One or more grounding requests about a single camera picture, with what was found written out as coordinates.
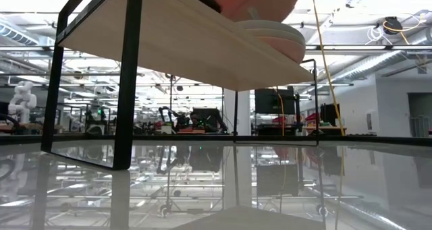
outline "wall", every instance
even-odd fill
[[[409,92],[432,92],[431,81],[377,78],[378,136],[411,137]]]
[[[347,134],[369,134],[379,131],[377,112],[377,93],[375,75],[370,75],[366,80],[354,81],[353,86],[336,87],[336,100],[340,104],[340,113],[347,127]],[[302,101],[300,110],[305,111],[315,108],[315,100]],[[318,105],[332,104],[329,96],[319,96]],[[372,131],[367,127],[367,113],[372,116]]]

